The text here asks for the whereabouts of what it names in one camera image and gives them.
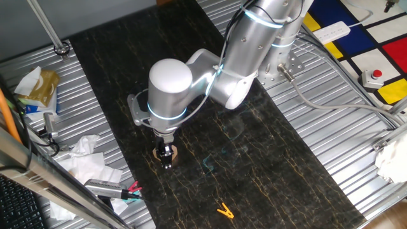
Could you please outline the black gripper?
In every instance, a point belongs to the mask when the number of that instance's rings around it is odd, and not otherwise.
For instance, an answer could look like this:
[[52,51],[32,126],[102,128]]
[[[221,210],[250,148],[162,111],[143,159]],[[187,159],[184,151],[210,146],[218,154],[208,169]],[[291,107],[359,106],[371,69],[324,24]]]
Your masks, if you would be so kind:
[[174,150],[171,143],[165,143],[164,140],[159,139],[156,141],[156,155],[160,159],[164,169],[172,167],[172,158]]

